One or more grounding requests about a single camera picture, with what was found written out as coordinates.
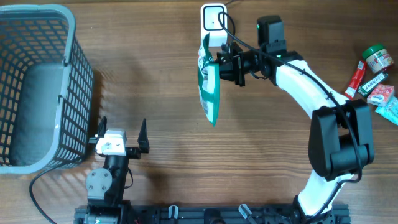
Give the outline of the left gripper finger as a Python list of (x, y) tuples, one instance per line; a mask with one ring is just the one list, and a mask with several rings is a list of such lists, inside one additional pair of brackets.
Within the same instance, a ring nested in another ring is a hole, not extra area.
[(101, 121), (99, 122), (97, 132), (95, 134), (95, 138), (99, 139), (102, 138), (107, 130), (107, 118), (105, 116), (102, 117)]
[(150, 146), (149, 146), (149, 139), (147, 136), (147, 121), (143, 119), (141, 129), (139, 132), (139, 136), (137, 139), (137, 143), (139, 145), (139, 150), (141, 153), (149, 153)]

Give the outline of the green 3M gloves package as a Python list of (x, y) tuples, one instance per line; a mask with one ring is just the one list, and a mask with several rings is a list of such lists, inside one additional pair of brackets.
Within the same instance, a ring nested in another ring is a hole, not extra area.
[(207, 34), (198, 50), (197, 77), (200, 103), (207, 120), (216, 126), (220, 107), (220, 66), (213, 60)]

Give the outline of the red toothpaste tube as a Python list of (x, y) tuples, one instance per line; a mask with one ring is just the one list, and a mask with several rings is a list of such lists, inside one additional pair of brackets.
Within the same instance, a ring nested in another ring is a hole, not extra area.
[(360, 60), (358, 66), (352, 76), (348, 88), (345, 91), (345, 96), (352, 100), (355, 96), (356, 91), (361, 84), (363, 77), (366, 73), (366, 62), (364, 60)]

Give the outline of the green lid plastic jar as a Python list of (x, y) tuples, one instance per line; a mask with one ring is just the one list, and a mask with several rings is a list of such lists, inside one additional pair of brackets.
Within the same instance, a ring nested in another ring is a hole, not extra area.
[(394, 65), (392, 57), (382, 44), (376, 44), (366, 49), (362, 53), (362, 58), (375, 75), (388, 70)]

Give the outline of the red white small packet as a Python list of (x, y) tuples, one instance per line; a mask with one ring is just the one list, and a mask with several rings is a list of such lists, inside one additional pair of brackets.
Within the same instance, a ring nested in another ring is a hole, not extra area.
[(376, 106), (386, 106), (395, 94), (395, 88), (392, 85), (378, 84), (367, 97), (367, 103)]

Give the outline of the light green wipes packet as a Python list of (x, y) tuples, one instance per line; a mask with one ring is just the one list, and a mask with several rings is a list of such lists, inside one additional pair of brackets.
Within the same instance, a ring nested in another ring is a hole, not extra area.
[(398, 100), (396, 97), (393, 96), (386, 106), (378, 106), (375, 112), (393, 124), (398, 125)]

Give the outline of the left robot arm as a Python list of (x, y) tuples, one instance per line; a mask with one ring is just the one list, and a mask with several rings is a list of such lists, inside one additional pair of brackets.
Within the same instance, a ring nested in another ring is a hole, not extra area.
[(89, 143), (95, 146), (95, 153), (104, 157), (104, 165), (92, 170), (85, 180), (88, 191), (88, 204), (75, 210), (75, 223), (140, 223), (139, 216), (129, 200), (123, 199), (124, 191), (132, 185), (126, 185), (131, 159), (140, 159), (149, 153), (147, 122), (141, 124), (137, 147), (126, 145), (127, 137), (123, 129), (108, 129), (104, 116), (95, 136)]

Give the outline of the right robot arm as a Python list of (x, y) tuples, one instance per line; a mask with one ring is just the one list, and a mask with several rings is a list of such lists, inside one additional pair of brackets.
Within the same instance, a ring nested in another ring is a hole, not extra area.
[(334, 199), (345, 184), (356, 184), (374, 160), (371, 112), (362, 100), (337, 93), (317, 77), (303, 57), (288, 51), (284, 24), (277, 15), (257, 20), (258, 46), (237, 37), (216, 56), (221, 79), (244, 85), (251, 74), (286, 91), (308, 114), (311, 125), (308, 159), (312, 173), (291, 205), (271, 205), (266, 223), (349, 223), (346, 205)]

